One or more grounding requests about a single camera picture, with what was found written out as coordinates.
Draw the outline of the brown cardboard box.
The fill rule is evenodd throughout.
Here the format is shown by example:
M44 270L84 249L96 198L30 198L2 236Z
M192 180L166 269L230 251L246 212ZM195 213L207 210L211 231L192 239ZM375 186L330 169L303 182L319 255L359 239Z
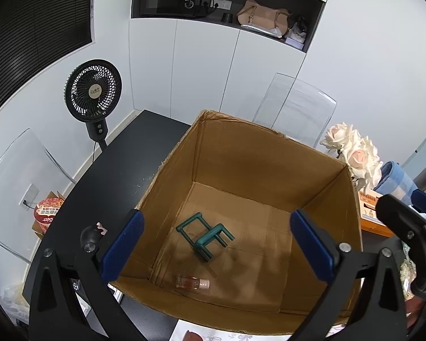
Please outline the brown cardboard box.
M283 134L203 111L159 168L137 208L145 230L117 280L150 308L213 329L293 333L325 290L289 217L304 210L336 242L361 250L358 196L348 167ZM235 237L205 262L176 226L200 212ZM178 276L209 279L181 290Z

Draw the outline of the blue checkered towel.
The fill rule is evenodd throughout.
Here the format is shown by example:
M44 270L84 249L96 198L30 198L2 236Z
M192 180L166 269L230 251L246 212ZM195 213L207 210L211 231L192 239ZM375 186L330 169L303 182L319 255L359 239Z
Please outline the blue checkered towel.
M390 194L405 205L411 205L412 194L418 187L401 166L389 161L382 166L381 174L382 178L374 191L381 195Z

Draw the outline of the wall power socket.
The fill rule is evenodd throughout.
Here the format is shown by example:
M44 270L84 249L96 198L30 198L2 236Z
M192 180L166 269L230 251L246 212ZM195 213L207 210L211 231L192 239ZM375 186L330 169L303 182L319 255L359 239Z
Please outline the wall power socket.
M34 207L33 206L34 200L36 199L38 193L39 193L38 187L36 187L35 184L31 183L27 187L22 199L20 200L19 205L26 210L32 209Z

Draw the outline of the cream artificial roses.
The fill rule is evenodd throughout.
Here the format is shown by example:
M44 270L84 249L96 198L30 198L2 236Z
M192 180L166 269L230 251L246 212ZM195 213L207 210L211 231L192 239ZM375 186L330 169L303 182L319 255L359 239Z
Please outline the cream artificial roses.
M348 165L356 189L374 189L382 178L383 162L369 137L362 137L353 125L336 124L320 142L329 155Z

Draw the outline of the orange long carton box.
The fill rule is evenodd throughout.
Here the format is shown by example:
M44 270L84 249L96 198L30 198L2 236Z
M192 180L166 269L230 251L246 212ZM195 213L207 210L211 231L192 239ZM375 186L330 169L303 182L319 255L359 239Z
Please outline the orange long carton box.
M375 205L382 195L372 189L361 189L358 192L359 212L362 231L390 238L394 233L382 223L376 215Z

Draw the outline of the black standing fan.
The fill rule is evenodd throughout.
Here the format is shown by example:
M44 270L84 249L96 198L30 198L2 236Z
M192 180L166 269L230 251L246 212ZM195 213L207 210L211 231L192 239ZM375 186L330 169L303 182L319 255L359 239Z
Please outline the black standing fan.
M116 108L121 91L118 69L104 59L92 59L78 65L64 87L67 110L86 125L90 139L102 150L107 148L106 118Z

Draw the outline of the clear acrylic chair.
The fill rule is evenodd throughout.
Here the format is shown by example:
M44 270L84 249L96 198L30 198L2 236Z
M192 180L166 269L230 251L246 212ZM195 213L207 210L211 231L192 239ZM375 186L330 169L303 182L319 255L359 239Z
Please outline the clear acrylic chair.
M34 207L50 193L65 192L76 184L28 128L0 157L0 246L27 264L39 245L32 229L33 209L19 205L31 183L39 189Z
M277 73L252 122L315 148L336 106L337 102L320 89Z

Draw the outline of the clear pink perfume bottle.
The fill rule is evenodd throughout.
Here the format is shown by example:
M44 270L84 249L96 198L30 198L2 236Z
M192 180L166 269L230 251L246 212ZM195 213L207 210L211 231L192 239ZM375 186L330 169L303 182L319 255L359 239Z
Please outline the clear pink perfume bottle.
M211 282L209 279L200 279L194 276L178 276L175 286L181 290L208 290Z

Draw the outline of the green toy chair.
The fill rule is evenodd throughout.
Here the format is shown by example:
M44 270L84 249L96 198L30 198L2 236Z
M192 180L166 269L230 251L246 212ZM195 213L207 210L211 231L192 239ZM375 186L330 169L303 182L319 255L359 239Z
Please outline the green toy chair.
M187 228L194 221L199 221L206 232L199 236L195 241L186 233L185 228ZM190 218L186 219L178 226L176 226L176 231L179 232L185 240L189 243L189 245L193 248L193 250L203 258L205 262L209 262L214 258L213 254L209 251L208 245L213 241L217 241L222 247L227 247L228 243L222 238L221 234L224 233L230 241L234 241L235 237L230 233L230 231L222 224L219 223L215 226L211 226L204 219L200 212L195 213Z

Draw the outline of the beige handbag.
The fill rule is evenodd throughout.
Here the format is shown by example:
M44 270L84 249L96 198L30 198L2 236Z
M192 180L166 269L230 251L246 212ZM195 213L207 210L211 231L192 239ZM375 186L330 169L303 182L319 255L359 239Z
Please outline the beige handbag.
M241 26L252 26L281 38L289 30L290 15L287 9L273 9L247 0L237 13L237 20Z

